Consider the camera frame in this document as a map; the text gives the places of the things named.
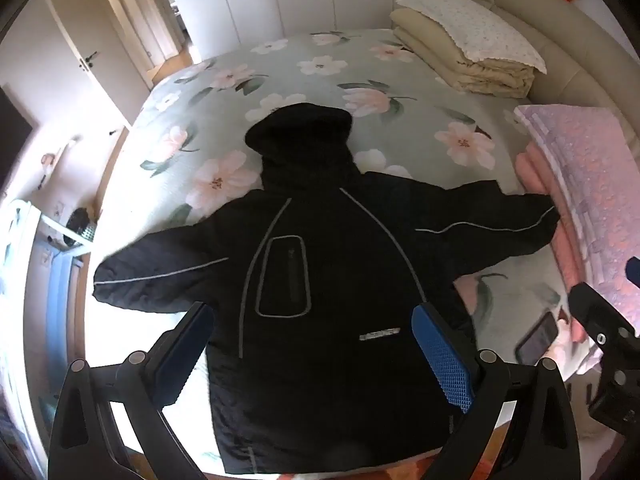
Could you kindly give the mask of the black hooded jacket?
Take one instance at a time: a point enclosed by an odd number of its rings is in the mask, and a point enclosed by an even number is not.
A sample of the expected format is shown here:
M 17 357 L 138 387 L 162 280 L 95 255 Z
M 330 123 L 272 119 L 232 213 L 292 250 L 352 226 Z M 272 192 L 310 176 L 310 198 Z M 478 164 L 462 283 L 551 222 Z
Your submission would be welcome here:
M 214 307 L 209 403 L 229 474 L 374 468 L 444 446 L 454 407 L 412 311 L 431 304 L 473 339 L 457 279 L 551 242 L 536 196 L 361 172 L 351 131 L 340 108 L 276 110 L 245 137 L 260 188 L 145 235 L 94 274 L 94 296 L 114 307 Z

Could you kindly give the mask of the white bedroom door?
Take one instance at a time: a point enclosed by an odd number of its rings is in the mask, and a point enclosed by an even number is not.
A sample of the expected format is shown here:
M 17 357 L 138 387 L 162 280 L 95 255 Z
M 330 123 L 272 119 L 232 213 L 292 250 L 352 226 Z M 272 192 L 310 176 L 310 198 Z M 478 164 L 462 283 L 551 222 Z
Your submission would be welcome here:
M 100 85 L 128 124 L 150 90 L 129 55 L 108 0 L 48 0 L 55 21 L 79 64 Z

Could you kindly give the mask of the black smartphone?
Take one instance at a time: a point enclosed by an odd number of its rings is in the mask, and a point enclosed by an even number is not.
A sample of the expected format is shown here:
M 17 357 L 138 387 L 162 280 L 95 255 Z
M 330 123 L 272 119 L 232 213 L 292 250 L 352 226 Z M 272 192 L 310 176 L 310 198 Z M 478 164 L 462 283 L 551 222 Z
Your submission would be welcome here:
M 514 350 L 516 362 L 522 365 L 535 365 L 549 350 L 558 335 L 558 324 L 552 312 L 544 312 L 516 345 Z

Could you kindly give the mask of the purple patterned folded blanket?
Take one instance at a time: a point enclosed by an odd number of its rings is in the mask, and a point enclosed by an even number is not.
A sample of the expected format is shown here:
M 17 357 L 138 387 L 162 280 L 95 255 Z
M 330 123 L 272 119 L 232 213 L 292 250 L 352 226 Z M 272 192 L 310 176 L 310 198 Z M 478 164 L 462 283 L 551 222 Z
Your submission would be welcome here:
M 639 169 L 606 108 L 522 105 L 527 157 L 561 211 L 579 281 L 639 326 L 639 289 L 626 264 L 639 255 Z

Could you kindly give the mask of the folded pink blanket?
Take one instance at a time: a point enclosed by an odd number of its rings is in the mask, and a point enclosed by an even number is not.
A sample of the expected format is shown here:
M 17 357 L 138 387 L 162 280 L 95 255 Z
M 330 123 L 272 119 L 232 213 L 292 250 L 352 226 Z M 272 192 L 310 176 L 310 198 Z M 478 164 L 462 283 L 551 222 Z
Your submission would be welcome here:
M 516 155 L 514 168 L 526 193 L 536 196 L 539 203 L 547 209 L 544 221 L 552 224 L 552 252 L 565 290 L 570 292 L 586 277 L 586 271 L 579 255 L 577 232 L 560 185 L 556 182 L 547 159 L 533 143 L 529 143 L 524 152 Z

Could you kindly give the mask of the light blue desk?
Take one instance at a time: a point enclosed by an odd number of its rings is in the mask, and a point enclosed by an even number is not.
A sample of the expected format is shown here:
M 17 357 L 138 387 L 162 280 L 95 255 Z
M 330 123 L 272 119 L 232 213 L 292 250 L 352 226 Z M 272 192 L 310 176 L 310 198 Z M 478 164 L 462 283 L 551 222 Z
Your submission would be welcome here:
M 38 477 L 67 367 L 85 356 L 91 249 L 26 200 L 1 207 L 1 399 Z

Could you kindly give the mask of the beige upholstered headboard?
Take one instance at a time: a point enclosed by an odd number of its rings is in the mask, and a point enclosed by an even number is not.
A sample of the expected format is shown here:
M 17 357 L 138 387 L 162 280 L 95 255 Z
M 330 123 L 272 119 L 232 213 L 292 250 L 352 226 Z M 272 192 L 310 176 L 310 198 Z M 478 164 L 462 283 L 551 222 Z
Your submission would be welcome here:
M 500 16 L 537 49 L 547 73 L 534 103 L 604 107 L 639 156 L 639 64 L 588 15 L 564 0 L 472 0 Z

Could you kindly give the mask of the black waste basket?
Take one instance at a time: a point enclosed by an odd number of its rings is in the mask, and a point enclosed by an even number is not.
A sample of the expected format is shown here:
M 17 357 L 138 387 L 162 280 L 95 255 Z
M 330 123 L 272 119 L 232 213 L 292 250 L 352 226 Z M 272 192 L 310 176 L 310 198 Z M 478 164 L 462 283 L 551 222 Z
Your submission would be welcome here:
M 91 218 L 87 208 L 75 209 L 68 218 L 66 228 L 89 242 L 93 241 L 96 234 L 96 222 Z

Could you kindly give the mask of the folded beige quilt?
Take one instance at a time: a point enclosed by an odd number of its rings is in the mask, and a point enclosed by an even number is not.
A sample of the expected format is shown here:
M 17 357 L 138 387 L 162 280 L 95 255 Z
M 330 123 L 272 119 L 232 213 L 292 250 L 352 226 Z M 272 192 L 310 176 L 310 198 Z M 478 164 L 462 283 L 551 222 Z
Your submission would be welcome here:
M 533 67 L 513 61 L 469 60 L 435 21 L 409 9 L 393 10 L 395 36 L 457 91 L 524 99 L 535 80 Z

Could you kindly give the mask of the white floral pillow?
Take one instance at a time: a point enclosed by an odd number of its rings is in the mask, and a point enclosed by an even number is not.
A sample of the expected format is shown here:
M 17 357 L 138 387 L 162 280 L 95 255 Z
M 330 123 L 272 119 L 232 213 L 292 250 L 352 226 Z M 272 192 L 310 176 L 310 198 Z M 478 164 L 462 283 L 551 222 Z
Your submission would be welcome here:
M 442 26 L 472 62 L 500 60 L 520 63 L 546 74 L 546 62 L 513 26 L 472 0 L 397 0 Z

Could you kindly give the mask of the floral green bedspread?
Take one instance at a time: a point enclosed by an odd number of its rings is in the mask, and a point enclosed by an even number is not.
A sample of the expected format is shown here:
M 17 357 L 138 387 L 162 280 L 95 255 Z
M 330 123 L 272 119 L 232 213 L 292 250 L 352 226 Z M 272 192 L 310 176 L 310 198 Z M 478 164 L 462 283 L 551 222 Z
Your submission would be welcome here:
M 90 358 L 119 359 L 205 302 L 213 331 L 166 413 L 203 470 L 336 474 L 441 448 L 454 406 L 413 310 L 510 358 L 564 299 L 560 216 L 518 182 L 514 106 L 447 87 L 385 29 L 175 74 L 107 192 Z

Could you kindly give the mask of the wooden wall shelf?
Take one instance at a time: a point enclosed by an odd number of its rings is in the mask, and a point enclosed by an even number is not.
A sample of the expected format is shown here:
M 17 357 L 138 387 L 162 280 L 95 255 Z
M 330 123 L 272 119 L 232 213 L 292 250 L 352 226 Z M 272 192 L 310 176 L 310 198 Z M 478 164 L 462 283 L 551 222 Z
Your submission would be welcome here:
M 70 161 L 70 154 L 80 140 L 80 136 L 71 136 L 55 154 L 47 153 L 41 157 L 42 176 L 37 185 L 38 191 L 44 190 L 51 182 L 62 178 L 65 166 Z

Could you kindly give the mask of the black wall television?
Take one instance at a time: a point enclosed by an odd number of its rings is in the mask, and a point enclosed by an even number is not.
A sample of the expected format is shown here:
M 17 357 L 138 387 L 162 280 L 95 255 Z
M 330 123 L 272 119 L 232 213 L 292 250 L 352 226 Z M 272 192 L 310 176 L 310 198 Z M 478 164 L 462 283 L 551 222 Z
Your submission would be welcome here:
M 1 85 L 1 192 L 17 196 L 29 187 L 34 173 L 27 168 L 27 151 L 39 128 L 38 120 L 9 84 Z

